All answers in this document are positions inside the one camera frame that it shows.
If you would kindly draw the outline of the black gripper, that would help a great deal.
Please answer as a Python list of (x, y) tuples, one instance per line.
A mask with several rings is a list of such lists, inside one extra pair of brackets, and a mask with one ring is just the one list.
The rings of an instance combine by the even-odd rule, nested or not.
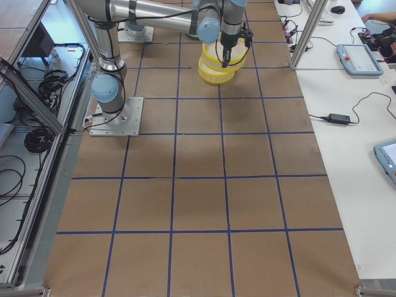
[[(244, 40), (245, 47), (250, 48), (252, 45), (253, 32), (246, 26), (241, 27), (241, 38)], [(222, 68), (226, 68), (231, 61), (231, 48), (229, 46), (223, 47), (223, 61)]]

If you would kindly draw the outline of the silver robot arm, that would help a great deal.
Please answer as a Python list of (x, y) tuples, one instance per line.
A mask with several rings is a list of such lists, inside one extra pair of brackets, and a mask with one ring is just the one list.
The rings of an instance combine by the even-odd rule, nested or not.
[(244, 63), (252, 32), (243, 23), (246, 1), (194, 1), (191, 8), (156, 1), (74, 1), (83, 18), (80, 26), (98, 51), (100, 72), (92, 95), (100, 108), (95, 127), (124, 124), (132, 110), (125, 95), (126, 65), (120, 43), (151, 43), (156, 28), (185, 33), (205, 45), (215, 44), (218, 72)]

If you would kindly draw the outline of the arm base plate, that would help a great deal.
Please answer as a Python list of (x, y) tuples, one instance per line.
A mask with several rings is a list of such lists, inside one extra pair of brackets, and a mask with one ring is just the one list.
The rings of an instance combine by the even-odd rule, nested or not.
[(118, 29), (118, 41), (120, 43), (152, 43), (154, 35), (153, 27), (144, 27), (142, 30)]
[(94, 117), (90, 128), (91, 137), (124, 137), (139, 135), (142, 110), (144, 105), (143, 97), (127, 97), (124, 109), (114, 120), (109, 121), (114, 115), (103, 113), (97, 103), (96, 113), (100, 116)]

